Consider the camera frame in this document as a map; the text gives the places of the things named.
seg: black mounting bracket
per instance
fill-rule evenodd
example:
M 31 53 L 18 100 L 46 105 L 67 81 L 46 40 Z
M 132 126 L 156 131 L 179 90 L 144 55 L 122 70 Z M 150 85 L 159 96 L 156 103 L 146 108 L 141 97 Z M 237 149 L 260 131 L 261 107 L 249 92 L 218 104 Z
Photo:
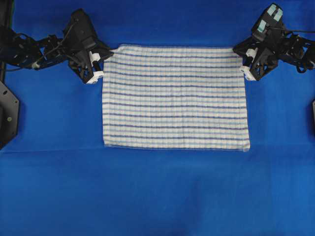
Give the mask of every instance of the black mounting bracket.
M 0 149 L 17 134 L 19 106 L 16 96 L 0 82 Z

